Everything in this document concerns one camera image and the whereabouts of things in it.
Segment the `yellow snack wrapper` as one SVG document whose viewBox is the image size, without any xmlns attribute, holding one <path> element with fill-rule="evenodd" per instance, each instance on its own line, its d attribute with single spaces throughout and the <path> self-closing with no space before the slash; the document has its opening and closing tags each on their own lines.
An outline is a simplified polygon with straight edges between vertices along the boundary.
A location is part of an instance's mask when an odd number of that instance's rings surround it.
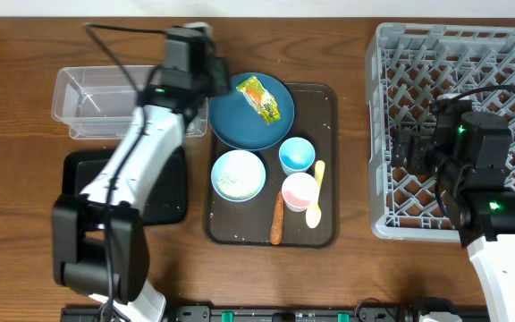
<svg viewBox="0 0 515 322">
<path fill-rule="evenodd" d="M 262 85 L 256 76 L 250 76 L 237 85 L 236 89 L 243 94 L 247 102 L 266 124 L 281 120 L 275 97 Z"/>
</svg>

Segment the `light blue cup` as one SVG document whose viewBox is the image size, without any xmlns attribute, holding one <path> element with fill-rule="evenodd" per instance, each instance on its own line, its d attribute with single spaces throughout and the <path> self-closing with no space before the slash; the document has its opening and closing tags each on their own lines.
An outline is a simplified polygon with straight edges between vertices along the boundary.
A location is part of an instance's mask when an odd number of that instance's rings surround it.
<svg viewBox="0 0 515 322">
<path fill-rule="evenodd" d="M 279 148 L 278 155 L 286 175 L 306 172 L 316 159 L 314 146 L 301 137 L 285 140 Z"/>
</svg>

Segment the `white pink cup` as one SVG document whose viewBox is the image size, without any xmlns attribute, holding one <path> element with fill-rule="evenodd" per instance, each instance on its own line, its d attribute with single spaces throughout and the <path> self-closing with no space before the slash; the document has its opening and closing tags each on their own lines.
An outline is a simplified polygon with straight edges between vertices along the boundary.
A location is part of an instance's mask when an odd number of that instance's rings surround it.
<svg viewBox="0 0 515 322">
<path fill-rule="evenodd" d="M 289 210 L 302 212 L 318 201 L 319 186 L 312 175 L 295 173 L 283 181 L 282 195 Z"/>
</svg>

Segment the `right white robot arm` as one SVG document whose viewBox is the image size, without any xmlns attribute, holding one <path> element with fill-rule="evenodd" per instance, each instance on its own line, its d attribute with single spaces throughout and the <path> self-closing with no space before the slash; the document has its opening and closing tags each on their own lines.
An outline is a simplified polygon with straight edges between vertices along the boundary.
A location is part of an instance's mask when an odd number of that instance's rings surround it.
<svg viewBox="0 0 515 322">
<path fill-rule="evenodd" d="M 515 321 L 515 191 L 506 186 L 513 139 L 507 120 L 441 96 L 431 131 L 398 130 L 392 165 L 435 179 L 435 198 L 456 228 L 493 321 Z"/>
</svg>

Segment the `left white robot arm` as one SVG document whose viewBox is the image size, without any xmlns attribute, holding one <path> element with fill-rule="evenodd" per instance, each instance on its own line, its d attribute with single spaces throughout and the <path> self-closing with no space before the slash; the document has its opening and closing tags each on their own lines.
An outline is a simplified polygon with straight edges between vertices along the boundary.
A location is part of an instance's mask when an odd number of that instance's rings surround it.
<svg viewBox="0 0 515 322">
<path fill-rule="evenodd" d="M 227 59 L 198 66 L 157 65 L 155 85 L 139 93 L 133 120 L 105 167 L 79 195 L 60 195 L 52 209 L 57 284 L 101 304 L 96 321 L 160 321 L 165 297 L 148 281 L 143 210 L 188 124 L 208 98 L 230 92 Z"/>
</svg>

